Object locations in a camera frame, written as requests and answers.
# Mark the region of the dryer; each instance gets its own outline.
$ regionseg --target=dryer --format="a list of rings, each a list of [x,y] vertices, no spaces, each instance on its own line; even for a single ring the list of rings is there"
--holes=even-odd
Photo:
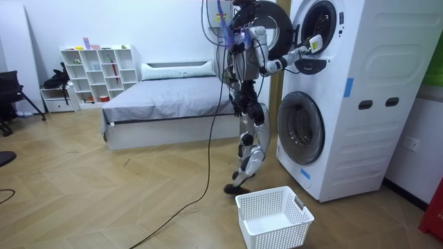
[[[320,202],[378,190],[442,32],[441,0],[293,0],[324,48],[285,72],[277,157]]]

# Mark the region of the basket handle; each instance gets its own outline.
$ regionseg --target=basket handle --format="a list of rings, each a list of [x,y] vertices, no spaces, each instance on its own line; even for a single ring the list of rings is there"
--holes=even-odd
[[[296,196],[294,198],[294,201],[297,203],[298,207],[303,210],[306,206],[305,204],[302,202],[302,200],[300,200],[300,198],[298,198],[298,196]]]

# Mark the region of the blue label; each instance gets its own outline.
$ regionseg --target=blue label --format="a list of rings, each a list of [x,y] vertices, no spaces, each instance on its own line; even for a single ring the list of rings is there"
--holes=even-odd
[[[352,84],[354,83],[354,78],[348,78],[346,81],[345,95],[344,98],[351,96]]]
[[[303,176],[306,176],[306,178],[311,180],[311,176],[304,169],[302,169],[302,174],[303,174]]]

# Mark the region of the bed frame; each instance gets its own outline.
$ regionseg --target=bed frame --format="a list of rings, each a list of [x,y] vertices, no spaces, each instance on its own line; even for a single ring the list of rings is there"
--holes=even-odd
[[[110,149],[129,149],[202,141],[209,139],[212,121],[213,116],[206,116],[108,124],[105,137]],[[212,139],[238,138],[239,134],[239,118],[233,114],[217,116]]]

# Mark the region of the plastic basket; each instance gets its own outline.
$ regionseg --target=plastic basket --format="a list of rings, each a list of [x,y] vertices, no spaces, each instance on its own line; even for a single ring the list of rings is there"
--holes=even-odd
[[[277,187],[235,197],[238,221],[248,249],[302,246],[311,212],[290,187]]]

